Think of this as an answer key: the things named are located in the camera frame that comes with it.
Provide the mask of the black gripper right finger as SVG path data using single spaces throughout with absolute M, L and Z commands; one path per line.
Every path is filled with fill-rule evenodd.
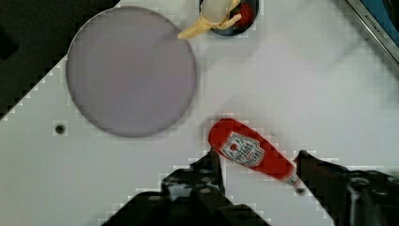
M 377 170 L 350 170 L 301 150 L 296 174 L 334 226 L 399 226 L 398 179 Z

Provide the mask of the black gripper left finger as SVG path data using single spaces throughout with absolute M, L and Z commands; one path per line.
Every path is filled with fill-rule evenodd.
M 159 192 L 135 195 L 103 226 L 270 226 L 225 196 L 218 154 L 209 151 L 162 180 Z

